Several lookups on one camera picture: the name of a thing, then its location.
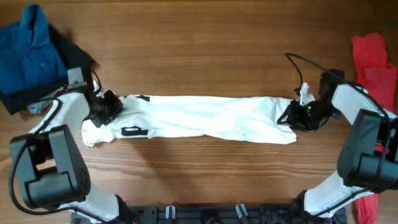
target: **wire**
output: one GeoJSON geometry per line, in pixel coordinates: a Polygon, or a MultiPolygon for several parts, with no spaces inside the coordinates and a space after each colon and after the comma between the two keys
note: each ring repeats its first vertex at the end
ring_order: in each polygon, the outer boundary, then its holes
{"type": "Polygon", "coordinates": [[[101,81],[100,81],[100,78],[98,78],[98,75],[97,75],[97,73],[94,71],[94,70],[90,70],[92,73],[94,73],[94,75],[95,75],[95,77],[97,77],[97,80],[98,80],[98,85],[99,85],[99,88],[96,90],[96,91],[94,91],[94,94],[98,94],[98,93],[100,93],[100,91],[101,91],[101,89],[102,89],[102,85],[101,85],[101,81]]]}
{"type": "Polygon", "coordinates": [[[39,100],[38,102],[48,101],[48,100],[55,100],[55,101],[58,102],[58,105],[57,105],[56,109],[54,110],[54,112],[51,113],[51,115],[49,116],[49,118],[46,119],[46,120],[43,122],[43,125],[41,125],[41,127],[39,127],[32,135],[30,135],[30,136],[26,139],[26,142],[25,142],[24,145],[21,147],[21,149],[19,150],[17,156],[15,157],[15,161],[14,161],[14,163],[13,163],[13,165],[12,165],[12,169],[11,169],[10,177],[9,177],[9,193],[10,193],[10,198],[11,198],[12,202],[14,203],[14,205],[15,205],[20,211],[22,211],[22,212],[24,212],[24,213],[28,213],[28,214],[30,214],[30,215],[49,215],[49,214],[54,214],[54,213],[58,213],[58,212],[63,212],[63,211],[66,211],[66,210],[73,210],[73,211],[75,211],[75,213],[80,212],[80,213],[82,213],[82,214],[84,214],[84,215],[86,215],[86,216],[88,216],[88,217],[95,218],[96,220],[98,220],[98,221],[100,221],[100,222],[106,223],[106,221],[103,220],[102,218],[96,217],[96,216],[94,216],[94,215],[92,215],[92,214],[90,214],[90,213],[88,213],[88,212],[86,212],[86,211],[81,210],[81,209],[78,208],[78,207],[65,207],[65,208],[58,208],[58,209],[56,209],[56,210],[49,210],[49,211],[45,211],[45,212],[35,212],[35,211],[29,210],[29,209],[26,209],[25,207],[23,207],[23,206],[18,202],[18,199],[16,198],[15,191],[14,191],[14,178],[15,178],[15,173],[16,173],[16,170],[17,170],[18,163],[19,163],[19,161],[20,161],[20,159],[21,159],[21,157],[22,157],[24,151],[25,151],[26,148],[29,146],[30,142],[31,142],[34,138],[36,138],[36,136],[37,136],[43,129],[45,129],[45,128],[50,124],[51,120],[54,119],[54,117],[58,114],[58,112],[61,110],[61,107],[62,107],[62,101],[61,101],[60,99],[58,99],[58,98],[44,98],[44,99],[39,100]]]}
{"type": "Polygon", "coordinates": [[[357,196],[358,194],[361,194],[361,193],[365,193],[365,192],[367,192],[367,191],[372,191],[372,190],[374,190],[374,188],[376,187],[376,184],[377,184],[377,182],[378,182],[378,180],[379,180],[379,178],[380,178],[380,173],[381,173],[381,171],[382,171],[384,162],[385,162],[385,160],[386,160],[387,150],[388,150],[388,146],[389,146],[389,142],[390,142],[390,137],[391,137],[391,122],[390,122],[390,119],[389,119],[389,117],[388,117],[388,114],[386,113],[386,111],[384,110],[384,108],[383,108],[373,97],[371,97],[370,95],[368,95],[367,93],[365,93],[365,92],[363,91],[363,89],[357,88],[354,84],[352,84],[352,83],[346,81],[346,80],[343,79],[343,78],[340,78],[338,75],[334,74],[334,73],[331,72],[329,69],[327,69],[327,68],[321,66],[320,64],[318,64],[318,63],[316,63],[316,62],[313,62],[313,61],[311,61],[311,60],[309,60],[309,59],[307,59],[307,58],[304,58],[304,57],[302,57],[302,56],[299,56],[299,55],[296,55],[296,54],[292,54],[292,53],[286,53],[286,57],[293,63],[293,65],[294,65],[294,67],[296,68],[296,70],[298,71],[298,74],[300,75],[300,78],[301,78],[301,79],[302,79],[301,71],[300,71],[300,69],[298,68],[298,66],[294,63],[294,61],[293,61],[290,57],[298,58],[298,59],[303,60],[303,61],[305,61],[305,62],[307,62],[307,63],[309,63],[309,64],[311,64],[311,65],[313,65],[313,66],[315,66],[315,67],[318,67],[319,69],[321,69],[321,70],[327,72],[328,74],[334,76],[335,78],[339,79],[339,80],[342,81],[344,84],[349,85],[349,86],[352,87],[354,90],[356,90],[358,93],[362,94],[362,95],[365,96],[367,99],[369,99],[369,100],[376,106],[377,110],[380,111],[380,112],[383,114],[383,116],[384,116],[384,117],[383,117],[383,118],[384,118],[384,121],[386,122],[386,136],[385,136],[385,139],[384,139],[384,145],[385,145],[385,146],[384,146],[384,150],[383,150],[383,152],[382,152],[381,158],[380,158],[380,160],[379,160],[379,164],[377,165],[377,170],[376,170],[376,173],[375,173],[375,176],[374,176],[374,180],[373,180],[372,185],[371,185],[370,187],[366,188],[366,189],[362,189],[362,190],[358,190],[358,191],[356,191],[356,192],[353,192],[353,193],[351,194],[351,196],[346,197],[344,200],[342,200],[341,202],[339,202],[339,203],[337,203],[336,205],[332,206],[331,208],[328,208],[328,209],[326,209],[326,210],[324,210],[324,211],[322,211],[322,212],[319,212],[319,213],[317,213],[317,214],[315,214],[315,215],[312,216],[312,217],[319,217],[320,215],[323,215],[323,214],[325,214],[325,213],[327,213],[327,212],[330,212],[330,211],[332,211],[332,210],[338,208],[338,207],[341,206],[342,204],[346,203],[347,201],[349,201],[349,200],[355,198],[355,196],[357,196]]]}

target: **white cloth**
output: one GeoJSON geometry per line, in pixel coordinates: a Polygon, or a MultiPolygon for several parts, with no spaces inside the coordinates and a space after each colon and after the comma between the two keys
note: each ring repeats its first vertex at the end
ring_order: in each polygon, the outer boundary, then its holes
{"type": "Polygon", "coordinates": [[[83,142],[111,142],[115,138],[192,137],[288,144],[296,134],[277,119],[289,99],[274,97],[225,98],[215,96],[148,96],[149,101],[129,95],[121,98],[124,111],[107,126],[83,123],[83,142]],[[126,131],[136,130],[132,136],[126,131]]]}

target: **blue cloth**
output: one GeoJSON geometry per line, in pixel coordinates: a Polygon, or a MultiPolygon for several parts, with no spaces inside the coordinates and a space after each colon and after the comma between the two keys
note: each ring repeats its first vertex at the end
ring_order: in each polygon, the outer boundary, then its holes
{"type": "Polygon", "coordinates": [[[0,89],[5,95],[54,83],[67,74],[39,5],[26,7],[21,21],[0,29],[0,89]]]}

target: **red fabric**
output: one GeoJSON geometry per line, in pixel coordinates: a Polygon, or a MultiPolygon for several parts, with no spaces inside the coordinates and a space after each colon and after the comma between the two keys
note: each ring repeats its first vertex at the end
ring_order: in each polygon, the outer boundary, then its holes
{"type": "MultiPolygon", "coordinates": [[[[357,82],[365,86],[371,95],[386,110],[394,109],[394,96],[397,82],[397,67],[387,63],[387,50],[384,37],[368,34],[351,38],[353,57],[358,76],[357,82]]],[[[377,220],[379,195],[372,194],[355,201],[360,224],[373,224],[377,220]]]]}

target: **wooden surface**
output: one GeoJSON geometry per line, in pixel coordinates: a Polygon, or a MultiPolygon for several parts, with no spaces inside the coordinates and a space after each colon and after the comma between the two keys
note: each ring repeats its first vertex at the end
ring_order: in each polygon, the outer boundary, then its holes
{"type": "MultiPolygon", "coordinates": [[[[42,6],[49,22],[98,61],[103,86],[119,95],[295,98],[299,78],[285,52],[344,70],[354,80],[350,37],[368,32],[386,38],[390,61],[398,64],[393,1],[42,6]]],[[[0,5],[0,26],[19,20],[23,7],[0,5]]],[[[321,71],[298,64],[316,94],[321,71]]],[[[33,217],[11,203],[9,141],[42,116],[10,116],[3,106],[0,115],[0,223],[68,223],[68,213],[33,217]]],[[[92,183],[129,205],[260,205],[289,202],[328,177],[348,131],[345,120],[333,120],[321,131],[298,132],[297,142],[286,146],[202,137],[123,139],[88,148],[81,134],[75,139],[92,183]]],[[[382,194],[378,223],[396,223],[397,207],[397,192],[382,194]]]]}

